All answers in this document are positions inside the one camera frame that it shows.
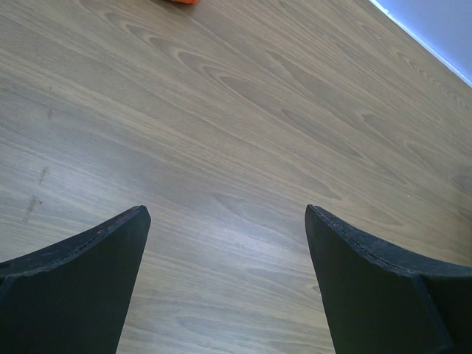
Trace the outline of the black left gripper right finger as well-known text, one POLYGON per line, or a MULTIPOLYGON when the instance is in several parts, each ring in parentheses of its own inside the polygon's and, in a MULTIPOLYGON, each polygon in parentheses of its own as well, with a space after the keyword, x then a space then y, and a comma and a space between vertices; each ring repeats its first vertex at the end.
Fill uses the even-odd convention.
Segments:
POLYGON ((310 257, 337 353, 469 353, 471 268, 382 240, 319 206, 310 257))

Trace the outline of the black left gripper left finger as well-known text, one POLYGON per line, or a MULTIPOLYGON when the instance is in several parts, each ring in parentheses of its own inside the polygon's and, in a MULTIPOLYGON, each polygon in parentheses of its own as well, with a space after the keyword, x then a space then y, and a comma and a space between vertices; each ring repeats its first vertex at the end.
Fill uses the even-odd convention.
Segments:
POLYGON ((134 206, 1 263, 1 352, 115 353, 150 224, 134 206))

